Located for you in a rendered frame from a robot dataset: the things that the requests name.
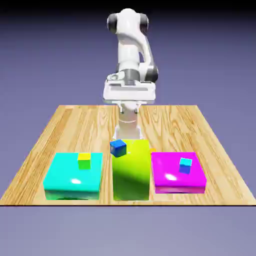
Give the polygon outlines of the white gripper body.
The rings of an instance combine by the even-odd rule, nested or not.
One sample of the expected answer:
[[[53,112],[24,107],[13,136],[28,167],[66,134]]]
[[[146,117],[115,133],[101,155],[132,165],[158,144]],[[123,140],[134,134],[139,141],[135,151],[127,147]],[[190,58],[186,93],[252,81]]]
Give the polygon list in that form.
[[[106,103],[138,102],[151,104],[156,100],[156,85],[153,82],[135,81],[135,85],[125,85],[124,80],[106,80],[103,89]]]

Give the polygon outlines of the small blue cube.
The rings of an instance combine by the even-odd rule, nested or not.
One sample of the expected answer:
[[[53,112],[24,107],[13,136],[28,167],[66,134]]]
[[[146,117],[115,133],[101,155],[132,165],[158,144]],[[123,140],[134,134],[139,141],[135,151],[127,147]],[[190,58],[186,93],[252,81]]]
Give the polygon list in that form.
[[[111,141],[110,142],[110,153],[113,156],[115,156],[116,158],[126,155],[127,154],[127,144],[121,139]]]

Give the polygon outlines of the small yellow cube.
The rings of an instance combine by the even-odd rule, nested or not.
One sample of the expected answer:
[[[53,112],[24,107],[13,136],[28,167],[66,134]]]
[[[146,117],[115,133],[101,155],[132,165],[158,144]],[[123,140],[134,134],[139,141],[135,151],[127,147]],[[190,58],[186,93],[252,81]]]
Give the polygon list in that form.
[[[80,152],[77,157],[77,163],[80,170],[89,170],[91,168],[91,153]]]

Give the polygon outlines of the small cyan cube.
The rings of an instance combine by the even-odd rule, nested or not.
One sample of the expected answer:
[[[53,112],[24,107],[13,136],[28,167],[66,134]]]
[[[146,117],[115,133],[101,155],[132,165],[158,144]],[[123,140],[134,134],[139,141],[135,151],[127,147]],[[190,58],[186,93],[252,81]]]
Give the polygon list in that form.
[[[183,174],[190,174],[191,166],[192,166],[192,159],[181,157],[179,161],[179,172]]]

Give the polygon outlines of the large yellow-green box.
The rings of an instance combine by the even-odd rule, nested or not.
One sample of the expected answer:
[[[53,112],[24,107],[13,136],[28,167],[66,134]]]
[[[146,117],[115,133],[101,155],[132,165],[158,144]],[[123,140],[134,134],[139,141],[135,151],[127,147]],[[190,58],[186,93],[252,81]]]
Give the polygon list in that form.
[[[126,154],[112,161],[115,201],[147,201],[150,194],[151,151],[146,139],[124,139]]]

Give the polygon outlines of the large magenta box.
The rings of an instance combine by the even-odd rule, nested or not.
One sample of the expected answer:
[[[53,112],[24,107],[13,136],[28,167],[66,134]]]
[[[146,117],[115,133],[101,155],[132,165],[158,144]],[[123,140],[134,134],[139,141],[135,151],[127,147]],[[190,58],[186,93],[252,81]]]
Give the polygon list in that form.
[[[192,159],[189,174],[179,172],[180,158]],[[157,194],[205,192],[207,178],[195,152],[153,152],[151,167]]]

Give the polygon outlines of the large cyan box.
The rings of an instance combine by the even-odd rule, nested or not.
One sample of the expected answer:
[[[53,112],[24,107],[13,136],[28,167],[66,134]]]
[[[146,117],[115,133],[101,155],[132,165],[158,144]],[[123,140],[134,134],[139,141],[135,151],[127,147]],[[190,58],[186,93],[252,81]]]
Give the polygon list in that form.
[[[43,180],[47,200],[98,200],[103,154],[91,153],[89,169],[80,169],[77,152],[57,152]]]

